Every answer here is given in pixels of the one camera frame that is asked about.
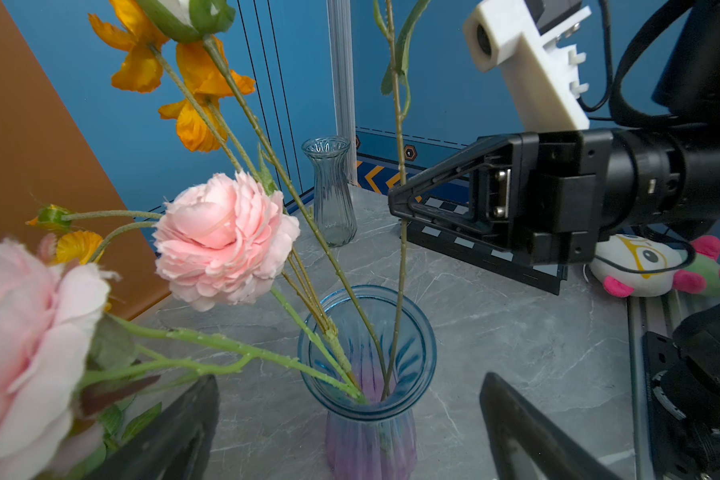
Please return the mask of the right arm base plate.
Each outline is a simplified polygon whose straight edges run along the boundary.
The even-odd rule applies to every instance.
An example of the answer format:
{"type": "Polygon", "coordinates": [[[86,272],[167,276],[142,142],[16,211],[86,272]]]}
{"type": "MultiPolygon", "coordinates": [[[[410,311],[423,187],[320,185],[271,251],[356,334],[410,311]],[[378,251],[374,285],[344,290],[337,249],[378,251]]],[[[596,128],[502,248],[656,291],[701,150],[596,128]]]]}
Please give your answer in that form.
{"type": "Polygon", "coordinates": [[[720,479],[720,303],[642,340],[658,479],[720,479]]]}

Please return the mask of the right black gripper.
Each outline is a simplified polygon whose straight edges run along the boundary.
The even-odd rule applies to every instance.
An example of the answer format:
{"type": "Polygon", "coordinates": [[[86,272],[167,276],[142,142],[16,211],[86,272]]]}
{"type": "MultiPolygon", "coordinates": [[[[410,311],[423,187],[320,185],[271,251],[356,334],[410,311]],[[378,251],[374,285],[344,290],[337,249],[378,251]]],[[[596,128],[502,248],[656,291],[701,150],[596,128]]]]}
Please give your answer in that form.
{"type": "Polygon", "coordinates": [[[604,227],[616,131],[493,135],[388,195],[390,213],[518,255],[528,264],[586,264],[604,227]]]}

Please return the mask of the yellow poppy flower stem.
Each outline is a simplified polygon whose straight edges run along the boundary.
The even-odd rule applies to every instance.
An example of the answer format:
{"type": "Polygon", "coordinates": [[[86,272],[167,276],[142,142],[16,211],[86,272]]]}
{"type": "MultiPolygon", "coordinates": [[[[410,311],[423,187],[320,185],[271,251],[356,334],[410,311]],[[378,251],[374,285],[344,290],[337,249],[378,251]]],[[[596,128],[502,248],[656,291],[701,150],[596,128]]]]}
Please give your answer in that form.
{"type": "Polygon", "coordinates": [[[301,330],[330,369],[320,372],[222,335],[179,330],[169,338],[234,353],[236,360],[220,367],[220,374],[262,360],[360,398],[338,327],[320,305],[295,248],[302,229],[315,230],[316,222],[306,209],[287,211],[285,201],[296,192],[267,137],[260,137],[259,152],[251,157],[221,110],[227,98],[245,106],[256,90],[254,79],[230,67],[221,41],[235,22],[235,8],[226,1],[114,1],[110,7],[112,21],[93,13],[87,20],[102,43],[123,55],[112,86],[148,94],[171,79],[182,99],[160,107],[159,116],[174,123],[185,149],[220,151],[233,167],[178,194],[161,213],[131,213],[131,228],[153,232],[157,274],[175,297],[198,311],[252,304],[275,294],[276,280],[283,278],[312,314],[313,322],[302,323],[301,330]]]}

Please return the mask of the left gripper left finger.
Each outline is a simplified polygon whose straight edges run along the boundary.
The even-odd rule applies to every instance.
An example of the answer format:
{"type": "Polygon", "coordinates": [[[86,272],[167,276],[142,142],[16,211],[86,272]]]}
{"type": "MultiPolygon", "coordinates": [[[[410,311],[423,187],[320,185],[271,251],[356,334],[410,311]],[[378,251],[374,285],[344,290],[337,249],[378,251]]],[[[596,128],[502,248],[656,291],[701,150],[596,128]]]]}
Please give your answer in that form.
{"type": "Polygon", "coordinates": [[[210,458],[219,406],[216,378],[200,378],[87,477],[201,480],[210,458]]]}

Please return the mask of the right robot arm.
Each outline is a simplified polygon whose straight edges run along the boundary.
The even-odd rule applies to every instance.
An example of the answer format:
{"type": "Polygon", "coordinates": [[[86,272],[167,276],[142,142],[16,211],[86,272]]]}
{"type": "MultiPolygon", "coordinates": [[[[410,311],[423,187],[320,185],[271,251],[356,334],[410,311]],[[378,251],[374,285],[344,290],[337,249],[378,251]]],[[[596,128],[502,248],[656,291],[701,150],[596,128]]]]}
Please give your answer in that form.
{"type": "Polygon", "coordinates": [[[390,212],[530,265],[591,261],[625,227],[691,236],[720,219],[720,1],[669,1],[612,76],[614,127],[579,103],[583,56],[558,38],[577,1],[484,1],[464,25],[476,67],[499,69],[524,129],[487,136],[394,189],[390,212]]]}

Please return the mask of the blue purple glass vase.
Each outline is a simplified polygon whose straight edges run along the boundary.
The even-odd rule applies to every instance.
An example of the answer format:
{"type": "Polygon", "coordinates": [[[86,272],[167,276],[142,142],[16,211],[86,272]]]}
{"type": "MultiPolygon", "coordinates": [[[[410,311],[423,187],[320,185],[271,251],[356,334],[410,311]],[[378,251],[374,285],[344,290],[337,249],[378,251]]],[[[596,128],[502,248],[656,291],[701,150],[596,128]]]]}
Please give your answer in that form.
{"type": "Polygon", "coordinates": [[[413,407],[435,373],[435,334],[409,298],[377,285],[337,290],[322,302],[367,398],[304,375],[327,410],[325,458],[336,479],[407,479],[417,464],[413,407]]]}

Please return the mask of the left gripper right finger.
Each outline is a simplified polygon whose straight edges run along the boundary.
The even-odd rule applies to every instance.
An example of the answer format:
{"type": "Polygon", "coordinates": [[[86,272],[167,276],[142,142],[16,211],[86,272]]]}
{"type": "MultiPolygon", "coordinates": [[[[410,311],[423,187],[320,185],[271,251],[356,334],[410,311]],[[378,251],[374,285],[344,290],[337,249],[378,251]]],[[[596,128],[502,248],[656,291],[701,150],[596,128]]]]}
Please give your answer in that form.
{"type": "Polygon", "coordinates": [[[485,375],[479,403],[499,479],[617,477],[500,375],[485,375]]]}

